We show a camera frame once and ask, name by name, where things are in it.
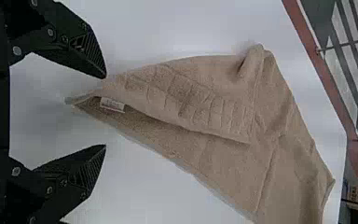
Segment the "towel label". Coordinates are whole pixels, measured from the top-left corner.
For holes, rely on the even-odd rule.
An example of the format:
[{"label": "towel label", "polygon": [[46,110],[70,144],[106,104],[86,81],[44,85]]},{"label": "towel label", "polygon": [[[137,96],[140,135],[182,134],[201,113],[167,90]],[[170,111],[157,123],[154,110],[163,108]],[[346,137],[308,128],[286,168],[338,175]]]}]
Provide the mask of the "towel label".
[{"label": "towel label", "polygon": [[113,111],[120,112],[120,113],[124,113],[124,106],[125,106],[125,104],[123,104],[121,102],[114,101],[107,97],[101,97],[100,107],[102,107],[102,108],[105,108],[108,110],[113,110]]}]

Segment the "metal bar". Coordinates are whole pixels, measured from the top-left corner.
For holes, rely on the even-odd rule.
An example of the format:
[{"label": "metal bar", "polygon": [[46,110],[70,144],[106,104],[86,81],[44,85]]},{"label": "metal bar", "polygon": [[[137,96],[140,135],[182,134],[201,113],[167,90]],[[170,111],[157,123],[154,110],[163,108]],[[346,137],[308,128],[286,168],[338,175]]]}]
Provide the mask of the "metal bar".
[{"label": "metal bar", "polygon": [[330,49],[334,49],[336,47],[341,47],[342,48],[342,47],[345,47],[345,46],[348,46],[348,45],[351,45],[351,44],[358,44],[358,40],[354,40],[354,41],[350,41],[350,42],[347,42],[347,43],[335,45],[335,46],[332,46],[332,47],[326,47],[324,49],[316,49],[316,51],[318,51],[318,52],[327,51],[327,50],[330,50]]}]

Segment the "towel fold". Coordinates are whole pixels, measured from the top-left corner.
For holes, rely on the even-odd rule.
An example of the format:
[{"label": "towel fold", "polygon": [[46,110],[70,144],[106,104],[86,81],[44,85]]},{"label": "towel fold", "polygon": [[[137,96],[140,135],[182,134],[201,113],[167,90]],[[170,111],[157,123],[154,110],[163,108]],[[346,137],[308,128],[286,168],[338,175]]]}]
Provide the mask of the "towel fold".
[{"label": "towel fold", "polygon": [[[102,97],[125,113],[100,107]],[[69,104],[184,167],[255,223],[321,223],[334,179],[274,56],[199,56],[148,65]]]}]

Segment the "screw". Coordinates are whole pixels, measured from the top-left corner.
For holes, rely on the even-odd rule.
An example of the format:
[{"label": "screw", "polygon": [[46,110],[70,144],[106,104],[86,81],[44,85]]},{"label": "screw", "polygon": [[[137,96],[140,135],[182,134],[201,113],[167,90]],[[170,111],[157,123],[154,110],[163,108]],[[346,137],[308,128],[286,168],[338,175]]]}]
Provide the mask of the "screw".
[{"label": "screw", "polygon": [[20,47],[17,47],[17,46],[14,46],[14,47],[13,47],[13,53],[14,53],[14,55],[16,55],[16,56],[21,56],[21,55],[22,55],[21,48],[20,48]]},{"label": "screw", "polygon": [[68,36],[66,36],[66,35],[63,35],[63,36],[61,36],[61,40],[62,40],[62,42],[63,43],[65,43],[65,44],[67,44],[68,43]]},{"label": "screw", "polygon": [[85,22],[83,22],[83,24],[81,24],[81,25],[83,27],[83,30],[88,31],[89,27]]},{"label": "screw", "polygon": [[35,224],[36,223],[36,217],[31,217],[29,224]]},{"label": "screw", "polygon": [[80,199],[81,199],[82,201],[86,200],[86,197],[87,197],[87,193],[86,193],[86,192],[81,193]]},{"label": "screw", "polygon": [[47,194],[51,194],[53,192],[53,187],[48,187]]},{"label": "screw", "polygon": [[67,184],[68,184],[68,181],[66,179],[62,180],[60,183],[62,188],[65,188]]},{"label": "screw", "polygon": [[21,168],[20,167],[14,167],[13,170],[11,171],[12,176],[19,176],[20,173],[21,173]]},{"label": "screw", "polygon": [[50,28],[48,28],[48,35],[49,36],[54,36],[54,31]]},{"label": "screw", "polygon": [[31,0],[31,4],[32,4],[34,7],[37,7],[37,0]]}]

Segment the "white surface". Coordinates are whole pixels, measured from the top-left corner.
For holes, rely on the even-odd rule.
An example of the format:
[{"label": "white surface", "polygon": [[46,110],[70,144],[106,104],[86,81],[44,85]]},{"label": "white surface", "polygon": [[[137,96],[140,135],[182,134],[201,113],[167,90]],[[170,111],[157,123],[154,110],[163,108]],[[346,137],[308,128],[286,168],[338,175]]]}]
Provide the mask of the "white surface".
[{"label": "white surface", "polygon": [[[346,136],[280,0],[64,3],[93,27],[110,74],[190,55],[244,52],[253,42],[272,50],[337,180],[324,212],[324,223],[337,223]],[[12,157],[35,168],[84,147],[108,145],[93,194],[66,221],[244,223],[191,175],[64,104],[64,97],[94,87],[97,79],[35,55],[13,66],[11,78]]]}]

